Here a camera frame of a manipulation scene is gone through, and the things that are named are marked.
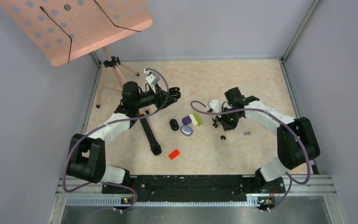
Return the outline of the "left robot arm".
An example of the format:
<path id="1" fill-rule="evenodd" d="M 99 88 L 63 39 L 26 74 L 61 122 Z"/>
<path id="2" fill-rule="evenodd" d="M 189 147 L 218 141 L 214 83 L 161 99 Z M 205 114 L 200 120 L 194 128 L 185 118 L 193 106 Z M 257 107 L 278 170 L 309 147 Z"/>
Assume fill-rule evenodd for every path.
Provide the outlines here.
<path id="1" fill-rule="evenodd" d="M 142 91 L 136 82 L 125 83 L 122 99 L 110 118 L 93 131 L 72 137 L 65 175 L 91 183 L 111 182 L 118 192 L 127 192 L 131 181 L 125 177 L 125 169 L 107 164 L 106 147 L 132 128 L 140 117 L 140 109 L 154 105 L 161 110 L 176 103 L 180 97 L 179 87 L 165 91 L 156 86 L 154 90 Z"/>

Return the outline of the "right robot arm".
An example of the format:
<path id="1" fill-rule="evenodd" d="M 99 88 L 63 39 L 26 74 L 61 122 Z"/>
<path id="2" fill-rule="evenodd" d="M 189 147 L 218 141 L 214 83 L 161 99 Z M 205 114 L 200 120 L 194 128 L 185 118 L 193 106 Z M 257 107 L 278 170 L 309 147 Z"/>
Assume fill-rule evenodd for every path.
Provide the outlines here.
<path id="1" fill-rule="evenodd" d="M 216 112 L 214 122 L 224 131 L 234 130 L 241 118 L 250 119 L 277 137 L 277 156 L 255 173 L 255 187 L 268 192 L 274 180 L 320 155 L 320 148 L 311 121 L 306 117 L 293 118 L 266 106 L 255 96 L 245 97 L 235 87 L 225 92 L 228 107 L 218 100 L 208 103 Z"/>

